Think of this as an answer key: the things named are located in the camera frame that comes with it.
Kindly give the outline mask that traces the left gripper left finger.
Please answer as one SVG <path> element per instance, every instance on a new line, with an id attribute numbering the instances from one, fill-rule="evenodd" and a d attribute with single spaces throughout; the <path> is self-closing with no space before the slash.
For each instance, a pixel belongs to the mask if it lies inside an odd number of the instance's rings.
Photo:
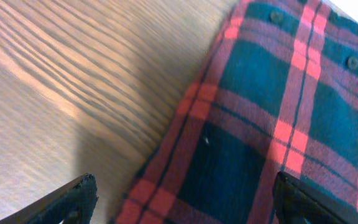
<path id="1" fill-rule="evenodd" d="M 89 224 L 98 201 L 95 176 L 85 173 L 0 224 Z"/>

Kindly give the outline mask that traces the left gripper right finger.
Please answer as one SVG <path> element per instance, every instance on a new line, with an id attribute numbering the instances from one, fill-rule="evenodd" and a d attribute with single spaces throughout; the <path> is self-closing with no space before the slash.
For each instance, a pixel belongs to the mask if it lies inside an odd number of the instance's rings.
<path id="1" fill-rule="evenodd" d="M 273 185 L 279 224 L 358 224 L 358 212 L 333 200 L 286 172 Z"/>

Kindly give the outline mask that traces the red navy plaid shirt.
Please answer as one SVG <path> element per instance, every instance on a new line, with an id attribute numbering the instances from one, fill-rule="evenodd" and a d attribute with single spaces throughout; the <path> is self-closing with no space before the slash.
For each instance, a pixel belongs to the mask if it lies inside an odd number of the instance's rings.
<path id="1" fill-rule="evenodd" d="M 285 171 L 358 212 L 358 23 L 241 1 L 113 223 L 276 223 Z"/>

